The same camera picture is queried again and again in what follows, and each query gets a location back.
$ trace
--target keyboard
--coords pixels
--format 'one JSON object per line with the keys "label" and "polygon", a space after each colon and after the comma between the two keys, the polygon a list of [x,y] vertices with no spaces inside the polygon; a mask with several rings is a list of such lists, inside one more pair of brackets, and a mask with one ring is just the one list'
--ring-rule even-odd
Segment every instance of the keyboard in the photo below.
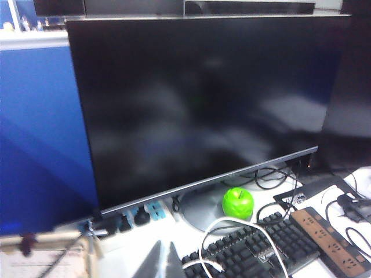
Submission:
{"label": "keyboard", "polygon": [[[319,247],[297,226],[295,221],[283,220],[280,213],[265,217],[258,224],[264,225],[280,252],[288,274],[296,272],[319,257]],[[282,278],[281,265],[270,242],[262,232],[245,226],[211,243],[202,250],[202,258],[216,261],[224,272],[206,264],[214,278]],[[185,256],[181,262],[198,259],[198,252]],[[185,270],[188,278],[207,277],[201,264]]]}

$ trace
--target white cable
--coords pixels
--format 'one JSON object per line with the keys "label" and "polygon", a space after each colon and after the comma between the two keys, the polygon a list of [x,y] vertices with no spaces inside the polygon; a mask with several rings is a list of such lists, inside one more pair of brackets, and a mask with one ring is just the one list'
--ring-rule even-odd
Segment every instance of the white cable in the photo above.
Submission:
{"label": "white cable", "polygon": [[281,256],[279,255],[279,252],[276,248],[276,246],[274,245],[274,242],[273,240],[271,239],[271,237],[268,235],[268,233],[260,226],[254,224],[254,223],[250,223],[248,221],[244,221],[244,220],[241,220],[241,219],[238,219],[238,218],[233,218],[233,217],[220,217],[216,220],[214,220],[208,227],[207,229],[205,230],[205,233],[204,233],[204,236],[203,236],[203,239],[201,240],[201,243],[200,243],[200,246],[199,246],[199,249],[198,249],[198,256],[199,256],[199,260],[201,262],[201,265],[206,273],[206,275],[208,276],[208,278],[213,278],[213,276],[210,274],[210,272],[208,271],[208,269],[206,268],[206,265],[205,265],[205,261],[203,258],[202,258],[202,249],[203,249],[203,241],[204,239],[208,236],[210,230],[216,225],[218,224],[219,222],[222,222],[222,221],[232,221],[232,222],[237,222],[237,223],[240,223],[240,224],[244,224],[246,226],[251,226],[255,229],[258,229],[260,232],[262,232],[266,237],[267,239],[269,240],[269,242],[271,243],[272,245],[272,248],[273,248],[273,251],[274,253],[276,254],[277,258],[278,258],[278,261],[279,261],[279,264],[281,265],[282,267],[282,270],[283,270],[283,274],[285,275],[286,278],[289,278],[289,275],[288,275],[288,272],[286,270],[286,267],[285,265],[283,264],[283,261],[281,259]]}
{"label": "white cable", "polygon": [[[220,264],[218,264],[217,262],[210,261],[209,259],[204,259],[203,262],[206,263],[206,264],[212,265],[219,272],[223,271],[223,267]],[[200,264],[200,263],[201,263],[200,259],[194,259],[193,261],[185,263],[183,265],[183,269],[189,268],[190,266]]]}

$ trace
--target computer monitor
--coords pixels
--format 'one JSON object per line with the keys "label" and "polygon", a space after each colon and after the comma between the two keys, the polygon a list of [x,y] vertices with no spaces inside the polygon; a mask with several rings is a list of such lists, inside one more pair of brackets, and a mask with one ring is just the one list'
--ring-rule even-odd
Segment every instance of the computer monitor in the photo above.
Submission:
{"label": "computer monitor", "polygon": [[183,0],[85,0],[88,17],[182,16]]}
{"label": "computer monitor", "polygon": [[348,23],[67,22],[103,214],[315,152]]}
{"label": "computer monitor", "polygon": [[84,0],[34,0],[37,16],[84,16]]}
{"label": "computer monitor", "polygon": [[313,14],[315,2],[185,0],[186,16],[226,16],[237,14]]}

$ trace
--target blue wall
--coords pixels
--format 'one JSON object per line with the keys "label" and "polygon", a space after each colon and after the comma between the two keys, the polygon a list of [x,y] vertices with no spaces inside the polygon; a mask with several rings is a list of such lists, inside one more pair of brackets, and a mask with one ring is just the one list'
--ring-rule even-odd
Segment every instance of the blue wall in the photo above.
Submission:
{"label": "blue wall", "polygon": [[[31,28],[37,26],[37,21],[44,23],[45,19],[37,17],[33,0],[16,0],[19,17],[25,16],[30,23]],[[13,24],[12,15],[8,5],[8,0],[0,0],[0,28],[4,22]]]}
{"label": "blue wall", "polygon": [[97,207],[68,47],[1,52],[0,234],[48,231]]}

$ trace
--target paper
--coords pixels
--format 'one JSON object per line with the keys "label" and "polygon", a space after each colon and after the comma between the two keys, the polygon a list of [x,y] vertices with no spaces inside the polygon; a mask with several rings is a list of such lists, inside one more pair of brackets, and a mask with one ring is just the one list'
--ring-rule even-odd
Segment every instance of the paper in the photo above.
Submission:
{"label": "paper", "polygon": [[[34,250],[30,257],[20,251],[0,252],[1,278],[37,278],[63,251]],[[48,278],[86,278],[84,251],[70,250]]]}

